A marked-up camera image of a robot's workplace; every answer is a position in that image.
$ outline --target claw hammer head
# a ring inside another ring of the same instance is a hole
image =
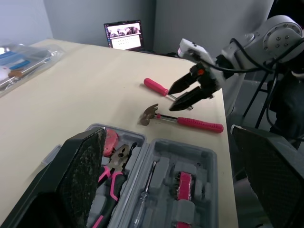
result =
[[[157,106],[158,104],[154,104],[143,112],[140,120],[140,123],[142,125],[147,126],[150,122],[150,119],[153,119],[155,117]]]

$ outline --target gray wall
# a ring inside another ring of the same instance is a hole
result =
[[[147,48],[153,47],[156,0],[44,0],[54,38],[108,46],[104,23],[142,21]]]
[[[176,52],[182,38],[214,57],[233,37],[258,28],[273,0],[157,0],[154,49]]]
[[[43,0],[0,0],[0,40],[25,45],[52,38]]]

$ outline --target screwdriver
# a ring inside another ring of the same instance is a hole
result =
[[[157,92],[157,93],[159,93],[159,94],[161,94],[161,95],[163,95],[163,96],[167,96],[167,95],[168,95],[168,92],[169,92],[168,89],[162,87],[160,84],[158,84],[157,82],[154,82],[154,81],[153,81],[152,79],[150,79],[150,78],[144,79],[143,83],[144,83],[148,88],[150,88],[151,90],[154,90],[155,92]],[[176,98],[175,96],[173,96],[173,95],[168,95],[168,96],[172,97],[174,100],[177,99],[177,98]]]
[[[136,205],[132,220],[131,220],[131,224],[129,226],[129,228],[139,228],[141,226],[142,223],[142,219],[143,219],[143,215],[145,213],[146,210],[146,202],[147,202],[147,198],[148,198],[148,190],[149,190],[149,186],[152,180],[152,176],[155,170],[155,166],[156,166],[156,161],[153,161],[153,165],[148,177],[148,180],[146,182],[146,186],[144,188],[144,191],[141,193],[141,196],[138,200],[138,203]]]

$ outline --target gray plastic tool case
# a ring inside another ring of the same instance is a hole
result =
[[[205,148],[166,139],[155,139],[148,144],[142,134],[127,130],[93,124],[87,130],[98,127],[116,131],[119,143],[129,147],[137,142],[126,167],[128,180],[120,192],[121,196],[114,209],[108,228],[128,228],[140,193],[143,191],[153,161],[157,161],[149,188],[147,209],[142,221],[143,228],[171,228],[178,221],[191,224],[192,228],[218,227],[218,173],[217,156]],[[109,158],[103,157],[106,165]],[[171,194],[175,175],[187,172],[194,177],[192,199],[175,200]],[[91,228],[106,201],[109,180],[97,189],[87,227]]]

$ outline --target robotic arm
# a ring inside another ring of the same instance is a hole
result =
[[[189,56],[197,64],[188,74],[173,83],[169,94],[180,93],[196,81],[200,86],[178,97],[169,109],[184,110],[201,99],[212,98],[212,94],[234,73],[259,70],[271,72],[275,63],[286,63],[294,76],[304,77],[304,68],[298,64],[303,59],[303,50],[301,27],[283,15],[268,19],[253,33],[232,39],[216,60],[203,47],[183,39],[178,55]]]

